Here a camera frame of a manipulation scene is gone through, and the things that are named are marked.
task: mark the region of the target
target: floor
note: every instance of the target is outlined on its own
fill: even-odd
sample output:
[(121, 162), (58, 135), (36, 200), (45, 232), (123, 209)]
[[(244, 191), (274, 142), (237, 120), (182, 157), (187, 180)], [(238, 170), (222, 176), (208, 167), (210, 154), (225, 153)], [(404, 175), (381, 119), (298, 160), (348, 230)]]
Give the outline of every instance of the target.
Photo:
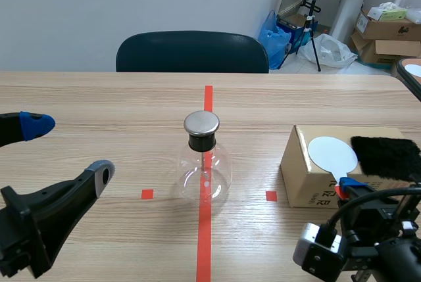
[(279, 70), (270, 70), (271, 74), (364, 74), (364, 75), (386, 75), (390, 76), (390, 72), (386, 70), (378, 70), (369, 66), (353, 62), (345, 68), (334, 68), (326, 65), (320, 65), (322, 71), (317, 70), (315, 63), (300, 59), (297, 55), (292, 54), (287, 57), (284, 65)]

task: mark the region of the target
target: brown cardboard box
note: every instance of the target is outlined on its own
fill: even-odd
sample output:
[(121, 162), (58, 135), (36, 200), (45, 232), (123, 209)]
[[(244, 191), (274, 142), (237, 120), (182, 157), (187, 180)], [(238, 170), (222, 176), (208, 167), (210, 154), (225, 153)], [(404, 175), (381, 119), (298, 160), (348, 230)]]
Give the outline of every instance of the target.
[[(294, 126), (281, 161), (289, 205), (295, 207), (337, 208), (335, 179), (319, 168), (307, 151), (309, 143), (320, 136), (332, 136), (351, 144), (352, 136), (403, 138), (397, 128), (356, 128), (346, 126)], [(375, 189), (404, 187), (403, 181), (366, 176), (358, 165), (348, 177), (368, 183)]]
[(401, 57), (417, 57), (421, 54), (419, 41), (390, 41), (363, 39), (358, 32), (351, 36), (359, 54), (359, 60), (378, 68), (391, 68)]
[(367, 40), (421, 41), (421, 24), (408, 19), (376, 21), (361, 11), (355, 28)]

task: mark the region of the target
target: sink pedestal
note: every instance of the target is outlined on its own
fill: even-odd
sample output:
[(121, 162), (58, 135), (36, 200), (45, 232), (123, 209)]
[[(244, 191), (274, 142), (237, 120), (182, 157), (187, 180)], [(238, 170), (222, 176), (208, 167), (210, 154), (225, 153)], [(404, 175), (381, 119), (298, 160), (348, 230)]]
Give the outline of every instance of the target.
[(330, 35), (342, 43), (351, 36), (364, 0), (341, 0)]

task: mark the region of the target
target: black tripod stand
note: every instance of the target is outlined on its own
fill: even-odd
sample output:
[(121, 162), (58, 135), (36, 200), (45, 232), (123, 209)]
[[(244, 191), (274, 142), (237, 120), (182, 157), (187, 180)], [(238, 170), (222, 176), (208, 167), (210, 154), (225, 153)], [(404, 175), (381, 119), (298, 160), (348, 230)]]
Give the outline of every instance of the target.
[[(298, 54), (298, 50), (301, 47), (301, 44), (303, 42), (304, 39), (304, 35), (306, 32), (310, 32), (310, 38), (311, 38), (311, 43), (313, 44), (313, 50), (314, 50), (314, 55), (316, 57), (316, 62), (317, 62), (317, 67), (318, 67), (318, 71), (321, 72), (321, 68), (320, 68), (320, 64), (318, 62), (318, 57), (317, 57), (317, 51), (316, 51), (316, 46), (314, 45), (314, 19), (315, 19), (315, 15), (314, 14), (314, 9), (316, 8), (316, 1), (317, 0), (311, 0), (310, 3), (310, 11), (309, 11), (309, 15), (307, 16), (307, 19), (305, 21), (305, 25), (304, 25), (304, 29), (301, 32), (300, 37), (297, 39), (297, 41), (292, 45), (292, 49), (295, 48), (297, 42), (299, 42), (298, 44), (298, 48), (295, 52), (295, 54)], [(307, 4), (307, 0), (303, 0), (303, 4), (302, 5), (306, 5)], [(287, 53), (287, 55), (284, 57), (284, 60), (282, 61), (281, 65), (279, 66), (279, 68), (282, 67), (282, 64), (285, 62), (285, 60), (287, 59), (287, 57), (289, 56), (289, 51)]]

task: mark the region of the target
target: blue plastic bag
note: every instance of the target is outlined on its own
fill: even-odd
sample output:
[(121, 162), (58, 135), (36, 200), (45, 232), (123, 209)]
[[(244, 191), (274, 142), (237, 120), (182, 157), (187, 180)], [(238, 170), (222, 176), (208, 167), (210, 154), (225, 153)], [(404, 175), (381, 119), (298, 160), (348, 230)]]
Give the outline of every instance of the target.
[(269, 68), (275, 70), (279, 68), (285, 57), (285, 48), (291, 39), (291, 34), (284, 32), (276, 25), (276, 15), (271, 11), (260, 30), (258, 41), (263, 45), (268, 53)]

